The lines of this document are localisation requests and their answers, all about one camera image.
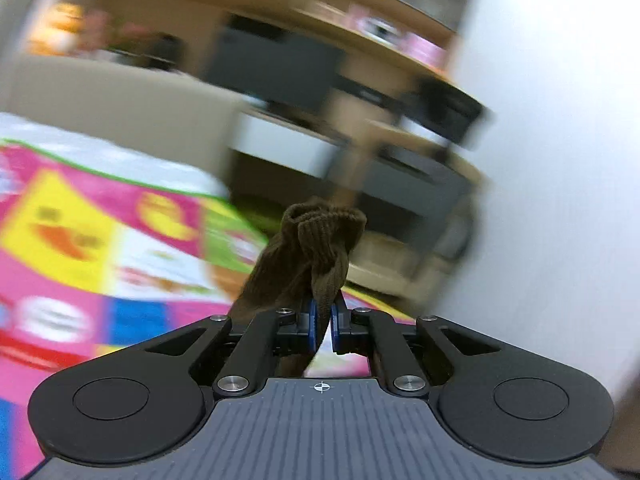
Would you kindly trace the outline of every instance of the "toy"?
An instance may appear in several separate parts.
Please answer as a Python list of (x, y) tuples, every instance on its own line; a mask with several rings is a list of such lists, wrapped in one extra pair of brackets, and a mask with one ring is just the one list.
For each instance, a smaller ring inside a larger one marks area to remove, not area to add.
[(88, 12), (84, 18), (77, 53), (84, 57), (106, 49), (111, 35), (112, 21), (111, 15), (105, 10), (93, 9)]
[(78, 44), (82, 30), (82, 7), (56, 4), (47, 14), (46, 24), (30, 39), (30, 52), (41, 56), (68, 56)]

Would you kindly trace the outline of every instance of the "colorful play mat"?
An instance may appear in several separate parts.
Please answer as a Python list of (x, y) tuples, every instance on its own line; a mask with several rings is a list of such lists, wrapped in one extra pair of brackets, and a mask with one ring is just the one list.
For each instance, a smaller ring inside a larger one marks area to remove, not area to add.
[[(223, 199), (132, 182), (38, 144), (0, 151), (0, 479), (42, 459), (26, 406), (62, 368), (226, 313), (266, 240)], [(366, 304), (411, 320), (355, 291)], [(368, 374), (330, 338), (308, 376)]]

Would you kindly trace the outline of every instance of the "printed cartoon image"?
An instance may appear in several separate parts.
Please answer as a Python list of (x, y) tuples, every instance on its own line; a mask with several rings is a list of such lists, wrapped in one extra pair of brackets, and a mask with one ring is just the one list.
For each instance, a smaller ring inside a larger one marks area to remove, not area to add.
[(212, 300), (223, 295), (209, 281), (206, 263), (159, 240), (124, 229), (114, 260), (110, 295), (134, 300)]
[(114, 347), (134, 345), (169, 330), (167, 306), (161, 301), (110, 298), (108, 311), (106, 342)]
[(35, 296), (17, 305), (17, 328), (56, 343), (79, 343), (92, 334), (89, 317), (64, 301)]
[(236, 298), (267, 240), (228, 204), (203, 200), (205, 256), (213, 282)]
[(12, 211), (0, 246), (64, 285), (102, 292), (116, 221), (52, 170), (40, 170)]
[(42, 346), (22, 341), (5, 332), (0, 332), (0, 357), (49, 373), (86, 361), (86, 357), (79, 354), (43, 348)]
[(197, 236), (195, 229), (184, 224), (180, 206), (168, 197), (145, 192), (138, 202), (138, 214), (151, 230), (176, 240), (191, 240)]

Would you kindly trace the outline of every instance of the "white wall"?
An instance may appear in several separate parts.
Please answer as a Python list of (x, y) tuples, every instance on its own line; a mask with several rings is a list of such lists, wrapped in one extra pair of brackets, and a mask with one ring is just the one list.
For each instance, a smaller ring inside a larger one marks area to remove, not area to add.
[(481, 238), (437, 313), (640, 375), (640, 0), (476, 0), (454, 80), (494, 116)]

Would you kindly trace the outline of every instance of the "knit fabric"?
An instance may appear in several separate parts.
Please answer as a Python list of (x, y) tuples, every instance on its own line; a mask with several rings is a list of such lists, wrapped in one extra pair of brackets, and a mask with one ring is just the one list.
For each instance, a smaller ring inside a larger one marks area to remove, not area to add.
[[(234, 322), (248, 324), (260, 310), (286, 306), (299, 310), (306, 298), (318, 306), (318, 340), (329, 325), (331, 306), (344, 285), (349, 253), (366, 217), (357, 209), (314, 198), (289, 207), (280, 232), (264, 248), (240, 296), (229, 311)], [(297, 376), (311, 356), (284, 358), (279, 375)]]

